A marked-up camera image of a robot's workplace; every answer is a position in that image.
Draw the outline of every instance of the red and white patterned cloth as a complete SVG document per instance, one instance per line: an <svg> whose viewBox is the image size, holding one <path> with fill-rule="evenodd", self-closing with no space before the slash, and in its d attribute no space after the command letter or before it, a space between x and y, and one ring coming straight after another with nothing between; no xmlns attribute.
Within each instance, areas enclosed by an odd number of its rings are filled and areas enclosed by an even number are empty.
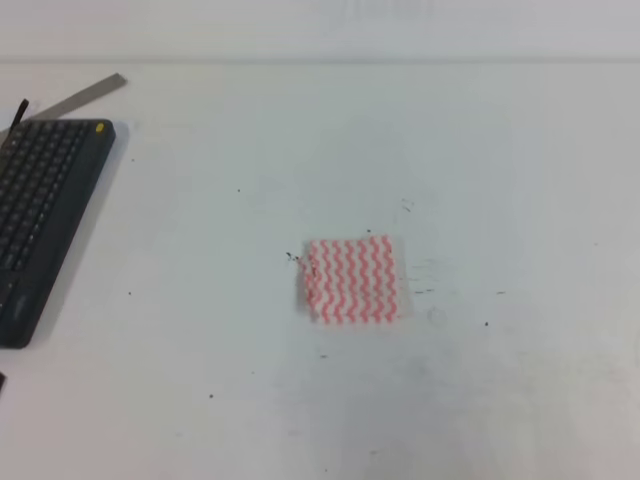
<svg viewBox="0 0 640 480"><path fill-rule="evenodd" d="M398 317L396 262L391 238L313 240L299 260L307 303L325 323L381 323Z"/></svg>

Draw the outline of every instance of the black wire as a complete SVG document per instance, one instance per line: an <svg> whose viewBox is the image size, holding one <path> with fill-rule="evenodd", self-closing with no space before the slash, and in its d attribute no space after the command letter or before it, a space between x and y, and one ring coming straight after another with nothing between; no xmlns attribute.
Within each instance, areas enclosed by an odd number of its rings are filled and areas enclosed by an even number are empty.
<svg viewBox="0 0 640 480"><path fill-rule="evenodd" d="M16 128L16 125L18 125L22 121L22 116L24 115L24 112L27 111L28 106L29 106L29 100L27 100L26 98L22 102L20 102L20 106L18 107L16 116L13 117L13 122L11 122L11 127L9 127L9 131Z"/></svg>

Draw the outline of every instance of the black keyboard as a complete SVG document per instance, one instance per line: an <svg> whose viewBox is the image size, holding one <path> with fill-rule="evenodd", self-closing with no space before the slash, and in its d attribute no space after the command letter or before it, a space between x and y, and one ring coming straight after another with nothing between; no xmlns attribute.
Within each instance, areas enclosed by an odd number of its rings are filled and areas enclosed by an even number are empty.
<svg viewBox="0 0 640 480"><path fill-rule="evenodd" d="M0 148L0 346L26 346L115 139L107 120L24 122Z"/></svg>

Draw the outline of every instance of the metal ruler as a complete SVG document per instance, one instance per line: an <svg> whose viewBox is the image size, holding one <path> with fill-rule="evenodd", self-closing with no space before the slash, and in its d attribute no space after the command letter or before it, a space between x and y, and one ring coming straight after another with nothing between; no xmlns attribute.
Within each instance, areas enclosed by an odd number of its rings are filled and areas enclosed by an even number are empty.
<svg viewBox="0 0 640 480"><path fill-rule="evenodd" d="M94 83L90 87L80 90L69 98L66 98L42 112L35 114L33 117L29 117L29 120L55 120L56 118L60 118L67 113L73 112L80 107L84 107L88 103L118 90L126 84L126 78L119 73L114 73L110 77L100 80L98 83ZM0 132L0 145L2 145L8 135L9 129Z"/></svg>

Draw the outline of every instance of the white tabletop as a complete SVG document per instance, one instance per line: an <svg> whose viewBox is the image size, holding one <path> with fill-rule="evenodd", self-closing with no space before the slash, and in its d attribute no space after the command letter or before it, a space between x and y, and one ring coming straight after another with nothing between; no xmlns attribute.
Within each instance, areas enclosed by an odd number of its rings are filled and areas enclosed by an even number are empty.
<svg viewBox="0 0 640 480"><path fill-rule="evenodd" d="M3 479L637 479L640 66L3 65L0 109L114 71ZM286 252L368 230L415 315L312 324Z"/></svg>

